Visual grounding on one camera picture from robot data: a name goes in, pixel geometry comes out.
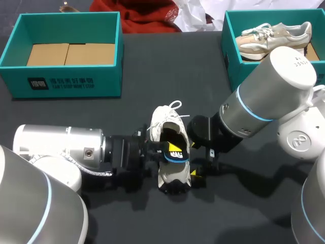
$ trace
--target logo on robot arm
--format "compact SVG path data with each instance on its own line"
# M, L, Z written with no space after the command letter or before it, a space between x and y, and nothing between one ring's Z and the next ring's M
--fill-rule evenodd
M294 138L292 141L292 145L294 148L300 146L302 143L307 141L307 137L304 135L299 135L297 138Z
M307 151L311 147L310 137L302 131L291 131L286 140L295 151Z

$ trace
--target beige sneaker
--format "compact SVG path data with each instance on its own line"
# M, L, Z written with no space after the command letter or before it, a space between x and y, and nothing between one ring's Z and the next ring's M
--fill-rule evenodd
M311 39L311 23L287 26L279 23L271 26L261 24L256 28L247 29L236 38L240 55L250 60L261 60L273 49L287 46L304 55L304 48Z

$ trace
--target yellow shoe label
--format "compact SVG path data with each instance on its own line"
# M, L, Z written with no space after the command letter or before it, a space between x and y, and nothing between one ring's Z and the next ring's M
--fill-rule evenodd
M171 144L170 142L169 143L169 151L182 151L182 149L178 148L177 146Z

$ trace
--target shoelace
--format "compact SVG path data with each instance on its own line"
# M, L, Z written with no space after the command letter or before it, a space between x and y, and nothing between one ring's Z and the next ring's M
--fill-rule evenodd
M262 37L267 39L268 37L274 36L274 33L271 30L271 25L268 23L264 23L264 24L261 24L261 25L255 27L255 28L242 31L242 36L247 36L250 34L253 34L255 38L258 36L259 40L262 40Z
M176 107L173 107L173 105L174 105L175 103L179 103L179 105L176 106ZM172 109L171 111L176 110L176 109L180 108L181 106L182 106L182 102L179 101L179 100L175 100L175 101L173 101L173 102L169 105L169 107ZM163 120L158 121L158 122L154 123L153 125L151 125L151 126L147 129L147 131L149 131L151 127L156 127L157 125L162 125L162 124L164 124L164 123L167 121L167 119L168 119L169 116L170 116L170 117L174 117L174 118L176 118L173 114L170 114L170 112L167 113L167 114L165 115L165 118L164 118ZM179 115L179 116L177 116L177 117L183 118L183 117L189 117L189 115Z

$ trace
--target shoe box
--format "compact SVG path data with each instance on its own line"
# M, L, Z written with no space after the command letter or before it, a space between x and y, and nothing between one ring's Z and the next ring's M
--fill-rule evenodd
M236 37L246 29L263 23L276 25L300 25L309 21L312 25L311 42L307 46L307 59L317 73L317 84L325 84L325 11L323 9L297 10L246 10L226 11L221 34L221 48L225 67L234 91L260 62L242 60Z
M119 97L118 12L21 14L0 59L13 98Z

